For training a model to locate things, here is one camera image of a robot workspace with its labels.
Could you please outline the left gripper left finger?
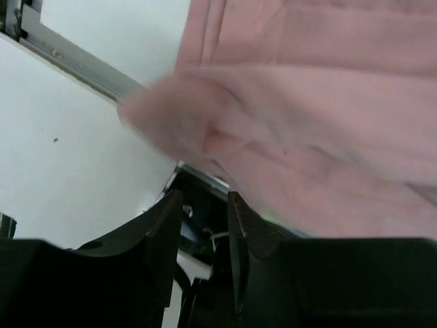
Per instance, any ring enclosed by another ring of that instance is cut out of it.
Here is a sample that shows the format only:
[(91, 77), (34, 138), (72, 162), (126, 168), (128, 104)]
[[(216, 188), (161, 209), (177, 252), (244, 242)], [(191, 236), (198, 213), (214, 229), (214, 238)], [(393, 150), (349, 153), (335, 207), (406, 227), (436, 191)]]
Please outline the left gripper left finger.
[(171, 301), (182, 222), (172, 191), (78, 249), (1, 241), (2, 327), (160, 327)]

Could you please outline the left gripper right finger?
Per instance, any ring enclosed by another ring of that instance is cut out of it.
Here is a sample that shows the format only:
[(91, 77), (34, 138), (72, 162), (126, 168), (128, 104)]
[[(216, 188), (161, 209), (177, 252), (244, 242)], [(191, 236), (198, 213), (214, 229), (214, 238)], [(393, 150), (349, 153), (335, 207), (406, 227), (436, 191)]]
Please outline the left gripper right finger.
[(436, 242), (303, 238), (228, 195), (234, 297), (245, 327), (435, 327)]

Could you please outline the pink trousers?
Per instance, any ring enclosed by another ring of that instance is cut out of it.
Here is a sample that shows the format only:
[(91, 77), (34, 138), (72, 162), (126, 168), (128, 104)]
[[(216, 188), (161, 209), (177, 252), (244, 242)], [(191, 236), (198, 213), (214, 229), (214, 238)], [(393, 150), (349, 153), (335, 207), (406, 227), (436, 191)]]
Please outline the pink trousers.
[(435, 1), (192, 1), (118, 113), (289, 228), (436, 237)]

